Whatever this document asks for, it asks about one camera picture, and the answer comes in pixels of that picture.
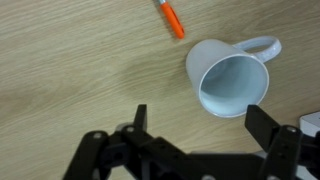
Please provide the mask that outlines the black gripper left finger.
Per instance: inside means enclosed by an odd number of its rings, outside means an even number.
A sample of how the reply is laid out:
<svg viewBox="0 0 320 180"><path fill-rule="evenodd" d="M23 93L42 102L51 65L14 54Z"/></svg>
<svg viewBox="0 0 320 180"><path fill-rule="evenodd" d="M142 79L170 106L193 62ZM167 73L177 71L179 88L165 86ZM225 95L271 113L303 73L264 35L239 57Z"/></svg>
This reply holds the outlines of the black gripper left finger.
<svg viewBox="0 0 320 180"><path fill-rule="evenodd" d="M147 105L140 104L137 107L133 124L144 131L147 130Z"/></svg>

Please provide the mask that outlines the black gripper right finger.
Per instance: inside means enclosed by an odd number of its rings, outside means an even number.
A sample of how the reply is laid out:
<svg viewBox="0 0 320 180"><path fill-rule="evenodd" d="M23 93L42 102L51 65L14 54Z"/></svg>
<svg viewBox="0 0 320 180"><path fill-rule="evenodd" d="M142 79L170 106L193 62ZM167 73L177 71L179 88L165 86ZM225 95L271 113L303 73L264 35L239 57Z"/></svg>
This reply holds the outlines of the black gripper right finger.
<svg viewBox="0 0 320 180"><path fill-rule="evenodd" d="M265 152L269 150L279 127L280 125L258 105L247 107L245 128Z"/></svg>

